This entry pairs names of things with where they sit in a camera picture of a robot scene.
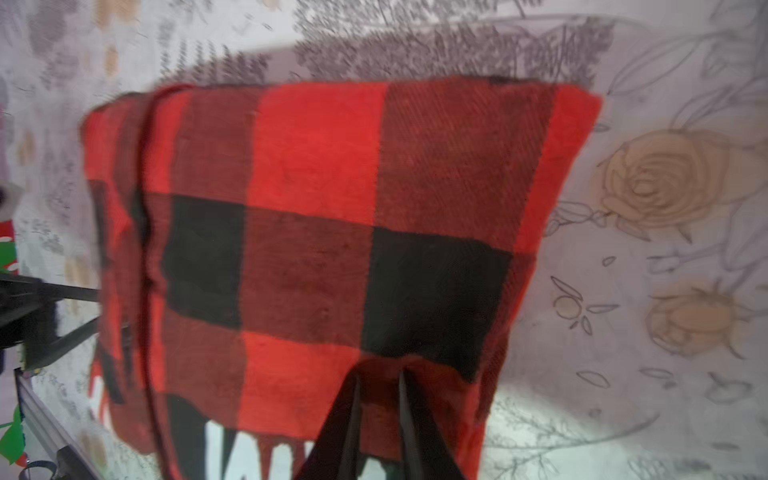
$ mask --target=folded cloth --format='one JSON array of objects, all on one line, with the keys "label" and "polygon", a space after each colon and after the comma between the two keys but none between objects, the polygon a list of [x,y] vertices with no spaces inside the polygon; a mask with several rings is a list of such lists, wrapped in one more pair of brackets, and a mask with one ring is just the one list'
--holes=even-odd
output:
[{"label": "folded cloth", "polygon": [[569,85],[446,78],[178,85],[93,111],[95,414],[167,478],[266,479],[298,470],[358,366],[361,451],[396,461],[407,367],[475,478],[512,320],[599,109]]}]

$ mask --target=plaid towel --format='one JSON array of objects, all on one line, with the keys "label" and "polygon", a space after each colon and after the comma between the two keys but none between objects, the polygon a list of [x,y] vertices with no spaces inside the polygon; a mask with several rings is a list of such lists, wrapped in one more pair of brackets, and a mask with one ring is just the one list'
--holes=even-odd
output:
[{"label": "plaid towel", "polygon": [[298,470],[359,365],[360,448],[397,460],[407,366],[474,478],[511,322],[599,108],[567,85],[447,78],[181,85],[92,112],[94,413],[168,478],[266,479],[275,459]]}]

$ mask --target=table surface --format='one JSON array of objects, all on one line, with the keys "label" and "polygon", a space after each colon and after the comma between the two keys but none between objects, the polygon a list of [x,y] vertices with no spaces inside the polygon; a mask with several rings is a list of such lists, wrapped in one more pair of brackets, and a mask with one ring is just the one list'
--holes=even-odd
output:
[{"label": "table surface", "polygon": [[[98,287],[78,125],[121,92],[457,73],[604,96],[511,333],[480,478],[768,478],[766,0],[2,0],[21,272]],[[59,313],[66,331],[98,307]],[[93,352],[35,391],[105,478],[157,478],[93,420]]]}]

